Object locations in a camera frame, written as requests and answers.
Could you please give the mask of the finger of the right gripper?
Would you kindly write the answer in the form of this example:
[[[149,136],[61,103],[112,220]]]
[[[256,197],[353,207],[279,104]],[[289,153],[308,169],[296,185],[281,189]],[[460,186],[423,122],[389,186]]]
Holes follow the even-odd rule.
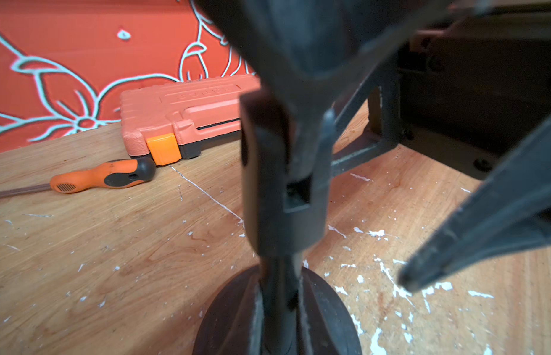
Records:
[[[551,246],[551,115],[527,135],[408,261],[415,292],[492,257]]]

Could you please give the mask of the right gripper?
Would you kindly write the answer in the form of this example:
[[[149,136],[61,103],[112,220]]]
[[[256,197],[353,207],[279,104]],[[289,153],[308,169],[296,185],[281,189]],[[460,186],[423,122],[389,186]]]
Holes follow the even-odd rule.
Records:
[[[419,30],[339,101],[334,177],[404,145],[483,180],[551,114],[551,8],[496,8]]]

